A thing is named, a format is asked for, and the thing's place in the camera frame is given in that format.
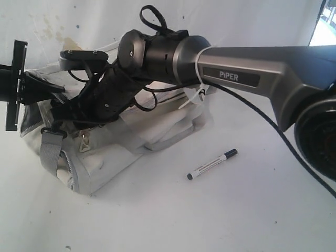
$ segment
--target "white zip tie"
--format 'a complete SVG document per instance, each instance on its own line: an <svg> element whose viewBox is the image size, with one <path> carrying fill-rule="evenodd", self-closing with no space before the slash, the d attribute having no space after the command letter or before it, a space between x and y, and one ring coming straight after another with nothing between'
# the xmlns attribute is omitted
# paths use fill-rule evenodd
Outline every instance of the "white zip tie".
<svg viewBox="0 0 336 252"><path fill-rule="evenodd" d="M193 102L193 100L197 97L197 95L199 96L199 99L200 99L201 103L204 102L205 95L206 95L206 92L207 92L207 90L208 90L208 88L209 88L209 85L204 84L204 83L203 83L203 80L201 79L201 75L200 75L199 70L198 70L198 60L199 60L201 54L202 54L204 51L206 51L206 50L208 50L208 49L210 49L210 48L213 48L213 46L209 46L209 47L206 47L206 48L204 48L203 50L201 50L201 51L197 54L197 56L196 56L196 60L195 60L195 71L196 71L197 77L198 77L198 79L199 79L199 81L200 81L200 83L201 83L200 86L199 86L200 88L195 92L195 94L194 94L192 97L188 97L188 95L187 95L188 100L187 100L185 103L183 103L183 104L179 107L179 109L185 107L185 106L188 105L190 102L192 102L192 103L194 103L194 104L198 104L198 103L196 103L196 102Z"/></svg>

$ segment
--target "gray bag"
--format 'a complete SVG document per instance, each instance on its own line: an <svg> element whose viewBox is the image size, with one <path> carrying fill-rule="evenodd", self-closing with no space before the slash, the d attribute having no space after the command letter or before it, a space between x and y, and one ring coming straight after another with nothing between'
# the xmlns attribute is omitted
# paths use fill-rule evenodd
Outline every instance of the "gray bag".
<svg viewBox="0 0 336 252"><path fill-rule="evenodd" d="M73 80L58 66L51 65L31 71L57 85L66 85L65 95L55 97L65 102L79 93L82 83ZM154 82L151 88L167 84ZM159 104L151 112L136 107L125 110L120 118L103 127L78 131L71 122L62 125L63 135L44 132L53 121L50 101L25 108L21 136L28 146L40 155L43 167L80 194L90 195L105 185L124 168L146 153L163 150L201 129L211 118L208 98L201 104L188 103L183 90L158 93ZM141 91L137 100L145 107L153 103L151 93Z"/></svg>

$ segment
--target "bag strap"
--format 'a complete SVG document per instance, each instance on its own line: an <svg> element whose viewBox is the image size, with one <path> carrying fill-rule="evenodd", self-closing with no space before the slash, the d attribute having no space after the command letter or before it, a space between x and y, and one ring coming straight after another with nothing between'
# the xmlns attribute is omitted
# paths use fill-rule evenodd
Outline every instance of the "bag strap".
<svg viewBox="0 0 336 252"><path fill-rule="evenodd" d="M41 164L48 172L57 177L57 165L64 135L43 129L41 130L42 140L40 147Z"/></svg>

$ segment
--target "black marker cap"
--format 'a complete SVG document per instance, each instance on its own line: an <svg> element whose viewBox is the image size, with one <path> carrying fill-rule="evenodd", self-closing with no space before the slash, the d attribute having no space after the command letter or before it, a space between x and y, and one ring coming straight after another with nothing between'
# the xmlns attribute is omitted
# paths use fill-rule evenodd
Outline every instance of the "black marker cap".
<svg viewBox="0 0 336 252"><path fill-rule="evenodd" d="M227 159L231 158L232 156L238 154L238 151L236 149L230 150L226 153L224 153L224 155L226 156Z"/></svg>

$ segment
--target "white backdrop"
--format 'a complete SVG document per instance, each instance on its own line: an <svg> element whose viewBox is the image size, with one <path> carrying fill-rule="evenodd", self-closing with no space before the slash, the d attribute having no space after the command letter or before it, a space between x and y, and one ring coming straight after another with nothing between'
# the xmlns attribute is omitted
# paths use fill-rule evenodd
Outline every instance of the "white backdrop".
<svg viewBox="0 0 336 252"><path fill-rule="evenodd" d="M274 46L307 45L321 1L2 0L0 63L10 62L14 38L29 42L27 67L35 68L56 61L63 46L100 48L133 28L152 33L138 16L149 3L172 29L213 44ZM244 96L272 115L266 98ZM0 103L0 250L334 251L336 201L276 132L221 92L211 112L212 127L141 157L88 198L71 193L4 131ZM191 169L232 148L239 155L187 180Z"/></svg>
<svg viewBox="0 0 336 252"><path fill-rule="evenodd" d="M26 66L38 68L55 62L64 44L67 49L75 44L82 49L97 49L131 29L153 34L139 19L139 11L146 4L154 4L170 28L188 29L213 45L307 45L321 2L1 0L0 60L2 64L11 61L14 39L29 43Z"/></svg>

